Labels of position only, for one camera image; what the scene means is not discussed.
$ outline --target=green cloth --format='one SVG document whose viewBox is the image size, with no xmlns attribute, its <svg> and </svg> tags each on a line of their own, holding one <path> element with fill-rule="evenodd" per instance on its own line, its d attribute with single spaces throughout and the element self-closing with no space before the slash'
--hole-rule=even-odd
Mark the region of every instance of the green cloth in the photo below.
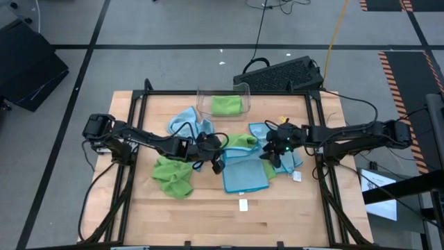
<svg viewBox="0 0 444 250">
<path fill-rule="evenodd" d="M 227 147 L 245 147 L 252 149 L 257 146 L 257 138 L 249 134 L 229 134 L 230 141 Z M 268 180 L 276 177 L 275 170 L 269 160 L 262 160 L 262 166 L 264 166 L 264 172 Z"/>
<path fill-rule="evenodd" d="M 228 147 L 245 147 L 252 149 L 257 146 L 257 138 L 249 134 L 229 134 L 230 141 L 227 144 Z M 223 139 L 222 145 L 225 145 L 227 138 Z"/>
<path fill-rule="evenodd" d="M 262 165 L 264 166 L 265 175 L 269 180 L 277 176 L 269 160 L 262 160 Z"/>
<path fill-rule="evenodd" d="M 238 95 L 213 96 L 211 111 L 213 115 L 239 115 L 243 112 L 242 99 Z"/>
<path fill-rule="evenodd" d="M 160 184 L 160 189 L 166 195 L 184 199 L 193 192 L 193 187 L 189 184 L 192 172 L 189 164 L 160 156 L 154 164 L 151 177 Z"/>
</svg>

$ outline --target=transparent bin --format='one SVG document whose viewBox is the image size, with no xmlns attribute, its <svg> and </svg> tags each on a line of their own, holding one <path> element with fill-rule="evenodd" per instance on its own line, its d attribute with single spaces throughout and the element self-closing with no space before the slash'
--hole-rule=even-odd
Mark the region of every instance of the transparent bin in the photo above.
<svg viewBox="0 0 444 250">
<path fill-rule="evenodd" d="M 196 109 L 202 119 L 243 120 L 250 111 L 250 86 L 240 83 L 233 91 L 213 90 L 199 86 Z"/>
</svg>

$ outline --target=orange and black striped tape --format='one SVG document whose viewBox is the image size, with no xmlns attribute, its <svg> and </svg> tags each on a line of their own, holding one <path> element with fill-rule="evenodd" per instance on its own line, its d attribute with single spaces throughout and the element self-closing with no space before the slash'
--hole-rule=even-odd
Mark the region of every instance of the orange and black striped tape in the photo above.
<svg viewBox="0 0 444 250">
<path fill-rule="evenodd" d="M 439 80 L 438 74 L 436 73 L 435 67 L 433 67 L 433 64 L 432 64 L 432 61 L 430 60 L 429 55 L 427 55 L 427 53 L 425 53 L 425 51 L 423 52 L 423 54 L 425 56 L 425 60 L 427 61 L 427 64 L 429 65 L 430 70 L 432 71 L 432 74 L 433 74 L 433 77 L 435 78 L 436 84 L 438 84 L 440 91 L 444 93 L 443 84 L 441 83 L 441 80 Z"/>
<path fill-rule="evenodd" d="M 379 54 L 379 59 L 381 60 L 381 63 L 382 63 L 382 68 L 384 69 L 384 73 L 386 74 L 387 83 L 388 83 L 388 86 L 390 87 L 390 91 L 393 96 L 393 100 L 395 101 L 395 106 L 396 106 L 396 109 L 398 110 L 398 114 L 400 117 L 405 117 L 405 116 L 407 116 L 407 111 L 405 110 L 404 102 L 402 101 L 402 97 L 401 97 L 400 91 L 398 89 L 398 85 L 396 84 L 396 80 L 393 75 L 393 72 L 391 71 L 391 67 L 390 67 L 389 62 L 387 60 L 387 56 L 382 51 L 378 52 L 378 54 Z M 410 122 L 409 118 L 405 117 L 405 118 L 401 119 L 401 122 L 404 122 L 405 124 L 407 124 L 410 127 L 410 134 L 411 134 L 411 138 L 412 138 L 411 152 L 413 154 L 413 157 L 416 160 L 416 166 L 418 167 L 418 171 L 421 174 L 428 173 L 429 170 L 427 170 L 427 164 L 425 164 L 425 162 L 424 162 L 424 156 L 421 153 L 421 149 L 419 147 L 418 141 L 416 140 L 416 135 L 413 131 L 413 128 L 411 127 L 411 122 Z"/>
<path fill-rule="evenodd" d="M 366 2 L 366 0 L 359 0 L 359 4 L 361 4 L 361 9 L 363 11 L 367 11 L 367 2 Z"/>
<path fill-rule="evenodd" d="M 400 0 L 400 1 L 402 1 L 401 7 L 403 10 L 413 12 L 413 6 L 411 5 L 410 0 Z"/>
</svg>

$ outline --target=small white label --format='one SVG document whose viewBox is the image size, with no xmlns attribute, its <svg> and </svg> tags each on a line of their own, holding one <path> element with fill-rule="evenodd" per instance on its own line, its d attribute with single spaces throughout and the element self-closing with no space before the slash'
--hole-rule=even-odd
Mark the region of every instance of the small white label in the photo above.
<svg viewBox="0 0 444 250">
<path fill-rule="evenodd" d="M 248 211 L 248 200 L 247 199 L 240 199 L 239 200 L 239 211 L 241 211 L 241 212 Z"/>
<path fill-rule="evenodd" d="M 293 181 L 301 182 L 302 181 L 302 173 L 299 171 L 293 172 Z"/>
</svg>

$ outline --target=wooden table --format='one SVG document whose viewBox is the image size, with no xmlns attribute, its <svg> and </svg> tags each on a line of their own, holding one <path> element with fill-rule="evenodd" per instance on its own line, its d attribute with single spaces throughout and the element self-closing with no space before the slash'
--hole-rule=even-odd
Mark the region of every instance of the wooden table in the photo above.
<svg viewBox="0 0 444 250">
<path fill-rule="evenodd" d="M 110 114 L 126 121 L 132 92 L 115 92 Z M 174 116 L 196 103 L 195 96 L 153 95 L 148 97 L 143 129 L 158 135 L 168 135 L 166 127 Z M 322 93 L 322 103 L 328 126 L 345 126 L 339 98 Z M 280 122 L 290 118 L 300 126 L 308 124 L 305 100 L 297 96 L 252 96 L 251 109 L 243 122 L 214 122 L 217 132 L 249 133 L 248 122 L 265 119 Z M 211 167 L 191 177 L 193 194 L 185 200 L 165 195 L 151 178 L 157 152 L 141 147 L 130 203 L 124 244 L 182 246 L 191 241 L 194 246 L 276 246 L 283 241 L 286 247 L 328 246 L 325 218 L 318 181 L 311 177 L 315 161 L 302 148 L 298 149 L 304 164 L 298 183 L 280 174 L 271 180 L 270 187 L 259 192 L 226 194 L 222 174 L 215 175 Z M 352 156 L 342 163 L 355 168 Z M 99 156 L 94 178 L 110 164 L 110 156 Z M 110 208 L 117 167 L 104 175 L 92 189 L 83 219 L 83 235 L 89 236 Z M 343 210 L 362 235 L 373 241 L 361 195 L 359 179 L 350 170 L 337 167 L 336 175 Z M 248 200 L 248 212 L 239 212 L 239 199 Z M 336 241 L 340 242 L 337 217 L 332 210 Z M 114 224 L 116 239 L 120 215 Z"/>
</svg>

